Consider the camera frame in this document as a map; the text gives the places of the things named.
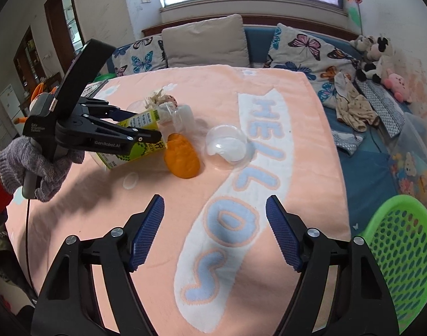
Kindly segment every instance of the pink plush toy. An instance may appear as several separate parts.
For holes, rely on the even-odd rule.
[[[411,102],[409,87],[405,82],[405,79],[402,76],[395,74],[390,69],[387,69],[386,72],[388,74],[388,78],[381,81],[383,86],[392,91],[397,101]]]

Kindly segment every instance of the yellow green package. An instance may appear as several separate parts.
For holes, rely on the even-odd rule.
[[[134,115],[127,120],[121,121],[118,123],[120,126],[132,127],[132,128],[141,128],[148,130],[159,130],[158,127],[159,114],[157,110],[144,111],[140,114]],[[109,168],[115,168],[124,163],[128,163],[131,160],[135,160],[141,157],[144,157],[155,151],[165,149],[166,145],[164,140],[161,139],[156,144],[147,144],[147,143],[136,143],[131,149],[129,155],[114,155],[114,154],[104,154],[97,153],[103,163]]]

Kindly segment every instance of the butterfly print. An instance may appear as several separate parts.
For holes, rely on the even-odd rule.
[[[315,57],[315,59],[317,61],[321,60],[321,57],[319,54],[320,53],[319,49],[321,48],[321,43],[318,42],[318,40],[316,40],[316,39],[309,38],[305,34],[298,34],[296,39],[294,39],[288,43],[288,46],[290,46],[292,48],[299,48],[299,47],[303,46],[304,48],[302,49],[302,51],[299,54],[301,54],[305,48],[308,48],[310,50],[310,53],[313,54],[313,57]]]
[[[282,29],[277,27],[276,31],[274,32],[273,41],[271,42],[271,44],[273,45],[273,48],[276,50],[279,49],[280,34],[282,34]]]
[[[320,90],[318,92],[318,97],[320,99],[321,102],[326,101],[330,96],[335,96],[336,95],[336,90],[335,90],[335,85],[329,83],[329,82],[325,82],[322,85],[322,90]]]
[[[131,47],[131,44],[129,46],[123,46],[114,50],[114,58],[117,58],[119,55],[125,55],[129,47]]]
[[[266,58],[266,62],[263,65],[263,68],[271,68],[271,63],[273,62],[274,59],[271,58],[271,56],[268,54],[267,58]]]
[[[144,38],[144,39],[136,41],[132,47],[134,49],[139,49],[141,46],[149,46],[152,41],[153,41],[153,37]]]
[[[329,82],[335,82],[335,76],[337,75],[337,70],[335,66],[327,67],[324,73],[321,73],[321,78],[327,78]],[[344,73],[346,77],[352,81],[352,77],[348,73]]]
[[[327,54],[327,57],[331,59],[347,59],[352,62],[352,66],[354,66],[355,69],[358,69],[360,65],[360,61],[358,59],[355,59],[351,55],[344,53],[341,49],[335,48],[330,53]]]
[[[275,65],[273,68],[281,68],[281,69],[288,69],[289,71],[293,72],[302,72],[304,73],[308,80],[316,80],[316,76],[312,74],[311,69],[308,67],[302,67],[301,65],[296,66],[293,62],[286,62],[284,66],[281,64]]]
[[[116,76],[123,77],[123,73],[126,71],[127,67],[128,67],[128,65],[120,67],[120,68],[116,67]]]
[[[167,55],[165,54],[165,50],[164,50],[164,42],[162,40],[158,40],[158,44],[159,44],[159,48],[161,48],[162,50],[162,62],[164,60],[167,60]]]
[[[143,61],[135,56],[132,56],[131,60],[134,66],[134,73],[140,73],[141,71],[148,72],[152,68],[151,61],[153,60],[153,51],[148,52]]]

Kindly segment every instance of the pink blanket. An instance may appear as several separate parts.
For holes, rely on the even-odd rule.
[[[32,202],[29,256],[36,289],[68,235],[101,237],[158,193],[164,220],[132,278],[159,335],[272,335],[298,274],[285,263],[268,225],[267,197],[277,195],[287,211],[329,237],[350,237],[341,166],[322,105],[303,73],[229,66],[113,79],[97,97],[126,109],[162,87],[192,107],[198,142],[215,125],[241,127],[255,147],[252,162],[228,171],[203,158],[199,176],[179,179],[166,169],[162,153],[112,171],[87,155],[50,203]],[[7,228],[24,269],[25,212],[18,192]],[[116,330],[101,269],[94,268],[105,326]],[[332,276],[317,324],[326,321],[333,286]]]

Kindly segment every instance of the gray knit glove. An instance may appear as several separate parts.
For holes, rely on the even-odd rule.
[[[60,190],[72,163],[81,164],[85,152],[69,150],[65,157],[50,163],[35,148],[29,137],[19,137],[0,151],[0,182],[9,194],[24,184],[25,171],[29,170],[42,177],[41,187],[35,196],[41,202],[48,202]]]

